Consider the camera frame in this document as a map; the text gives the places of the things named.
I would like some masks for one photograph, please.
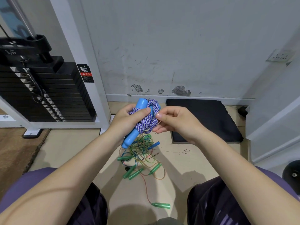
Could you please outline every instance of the red cord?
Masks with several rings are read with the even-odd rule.
[[[145,186],[146,186],[146,195],[147,195],[147,199],[149,201],[149,203],[151,204],[150,200],[149,200],[149,197],[148,197],[148,191],[147,191],[147,184],[146,184],[146,180],[144,179],[144,182],[145,182]]]

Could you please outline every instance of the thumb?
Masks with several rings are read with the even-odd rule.
[[[167,125],[174,126],[175,117],[171,117],[166,114],[157,113],[155,116],[159,121],[166,123]]]
[[[144,117],[146,117],[151,112],[151,109],[149,107],[145,109],[141,109],[134,114],[130,115],[129,117],[131,120],[137,124],[139,121],[141,121]]]

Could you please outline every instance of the braided rope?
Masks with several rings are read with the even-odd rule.
[[[139,131],[140,134],[145,133],[148,134],[152,131],[152,129],[157,126],[158,120],[155,118],[155,115],[159,112],[158,102],[156,100],[150,99],[148,101],[147,107],[153,106],[153,113],[150,112],[143,120],[141,120],[135,128]],[[139,108],[134,107],[130,112],[129,115],[134,114],[135,112],[139,111]]]

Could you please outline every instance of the forearm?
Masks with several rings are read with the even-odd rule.
[[[0,224],[66,224],[115,148],[105,132],[0,214]]]
[[[299,224],[300,203],[209,130],[196,145],[217,171],[252,224]]]

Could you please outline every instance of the weight stack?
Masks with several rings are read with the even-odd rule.
[[[54,63],[28,68],[0,65],[0,95],[29,121],[94,121],[96,112],[76,63],[52,58]],[[43,90],[41,103],[28,69]]]

